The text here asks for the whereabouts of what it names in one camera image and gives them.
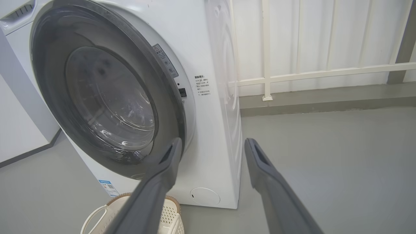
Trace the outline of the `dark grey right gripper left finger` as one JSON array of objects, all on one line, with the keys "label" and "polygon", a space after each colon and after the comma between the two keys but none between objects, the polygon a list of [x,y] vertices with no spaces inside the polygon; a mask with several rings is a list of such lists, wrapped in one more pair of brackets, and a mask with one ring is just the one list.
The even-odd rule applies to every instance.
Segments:
[{"label": "dark grey right gripper left finger", "polygon": [[182,140],[174,138],[104,234],[157,234],[166,193],[175,185]]}]

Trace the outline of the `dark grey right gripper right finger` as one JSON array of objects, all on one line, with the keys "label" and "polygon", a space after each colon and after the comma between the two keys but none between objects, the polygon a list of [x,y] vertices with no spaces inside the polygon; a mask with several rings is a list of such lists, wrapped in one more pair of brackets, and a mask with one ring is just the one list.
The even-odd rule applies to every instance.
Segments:
[{"label": "dark grey right gripper right finger", "polygon": [[269,234],[324,234],[255,139],[244,151],[252,187],[261,195]]}]

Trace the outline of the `black round glass washer door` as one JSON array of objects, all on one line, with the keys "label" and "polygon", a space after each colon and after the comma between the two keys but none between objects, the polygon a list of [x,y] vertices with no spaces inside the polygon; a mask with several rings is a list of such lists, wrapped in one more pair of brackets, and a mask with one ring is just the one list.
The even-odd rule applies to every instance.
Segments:
[{"label": "black round glass washer door", "polygon": [[185,151],[177,85],[116,11],[92,0],[51,0],[34,19],[30,55],[49,110],[102,167],[140,180],[175,138]]}]

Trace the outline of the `cream perforated basket brown rim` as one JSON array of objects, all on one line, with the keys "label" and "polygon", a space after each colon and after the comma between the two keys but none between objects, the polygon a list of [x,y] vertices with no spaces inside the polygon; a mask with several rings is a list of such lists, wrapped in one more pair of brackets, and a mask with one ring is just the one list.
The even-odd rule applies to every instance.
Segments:
[{"label": "cream perforated basket brown rim", "polygon": [[[80,234],[85,234],[89,222],[101,211],[103,211],[103,214],[88,234],[104,234],[131,195],[132,193],[120,194],[119,196],[114,197],[106,205],[95,209],[85,220]],[[165,197],[157,234],[185,234],[181,219],[181,207],[174,197]]]}]

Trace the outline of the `white front-load washing machine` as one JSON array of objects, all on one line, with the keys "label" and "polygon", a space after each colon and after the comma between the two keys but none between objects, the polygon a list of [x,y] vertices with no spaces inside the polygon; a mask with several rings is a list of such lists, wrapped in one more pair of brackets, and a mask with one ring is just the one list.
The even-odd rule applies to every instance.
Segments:
[{"label": "white front-load washing machine", "polygon": [[[34,19],[50,1],[37,0],[30,20],[5,35],[45,104],[33,72],[30,43]],[[238,87],[234,84],[238,80],[238,62],[232,0],[92,1],[127,19],[150,46],[159,44],[179,74],[173,78],[177,88],[186,89],[187,97],[181,97],[186,114],[185,151],[168,195],[182,204],[199,205],[190,191],[208,188],[220,196],[220,203],[213,207],[236,209],[242,130]],[[58,126],[95,178],[110,181],[119,194],[132,192],[150,171],[149,168],[140,180],[112,172],[89,158]]]}]

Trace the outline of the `blue energy label sticker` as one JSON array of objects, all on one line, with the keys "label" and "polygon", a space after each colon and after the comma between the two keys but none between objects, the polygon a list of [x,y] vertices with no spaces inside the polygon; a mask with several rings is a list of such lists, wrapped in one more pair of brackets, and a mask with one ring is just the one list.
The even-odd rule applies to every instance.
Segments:
[{"label": "blue energy label sticker", "polygon": [[99,183],[102,187],[106,190],[110,197],[117,197],[119,196],[119,192],[114,188],[113,184],[110,181],[106,180],[99,180]]}]

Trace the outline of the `round white filter cover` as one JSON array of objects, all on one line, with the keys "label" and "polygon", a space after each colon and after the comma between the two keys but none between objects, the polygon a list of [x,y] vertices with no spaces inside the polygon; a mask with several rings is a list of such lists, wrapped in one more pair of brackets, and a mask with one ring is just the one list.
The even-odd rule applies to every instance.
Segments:
[{"label": "round white filter cover", "polygon": [[220,203],[220,196],[208,188],[193,188],[190,191],[192,200],[201,206],[217,206]]}]

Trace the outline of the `grey warning sticker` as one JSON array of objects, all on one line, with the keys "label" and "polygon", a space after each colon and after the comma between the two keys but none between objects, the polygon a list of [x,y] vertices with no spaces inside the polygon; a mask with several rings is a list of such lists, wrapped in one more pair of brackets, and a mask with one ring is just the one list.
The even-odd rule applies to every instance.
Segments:
[{"label": "grey warning sticker", "polygon": [[160,57],[160,59],[162,60],[163,64],[167,68],[167,70],[169,71],[171,77],[172,78],[178,77],[179,74],[178,74],[177,70],[173,66],[172,62],[170,61],[170,59],[168,58],[167,54],[164,52],[162,47],[159,44],[155,44],[152,47],[153,47],[154,51],[157,53],[157,55]]}]

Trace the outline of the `white metal railing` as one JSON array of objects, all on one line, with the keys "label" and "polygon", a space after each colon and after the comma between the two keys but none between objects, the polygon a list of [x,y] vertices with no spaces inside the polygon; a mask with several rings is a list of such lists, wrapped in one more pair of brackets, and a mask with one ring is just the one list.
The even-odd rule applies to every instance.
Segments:
[{"label": "white metal railing", "polygon": [[416,82],[416,0],[232,0],[240,96]]}]

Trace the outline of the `white detergent drawer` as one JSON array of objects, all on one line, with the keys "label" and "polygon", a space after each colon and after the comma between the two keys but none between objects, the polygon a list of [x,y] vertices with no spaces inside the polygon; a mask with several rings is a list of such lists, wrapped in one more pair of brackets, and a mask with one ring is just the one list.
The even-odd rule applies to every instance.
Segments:
[{"label": "white detergent drawer", "polygon": [[0,0],[0,29],[4,35],[25,25],[33,15],[37,0]]}]

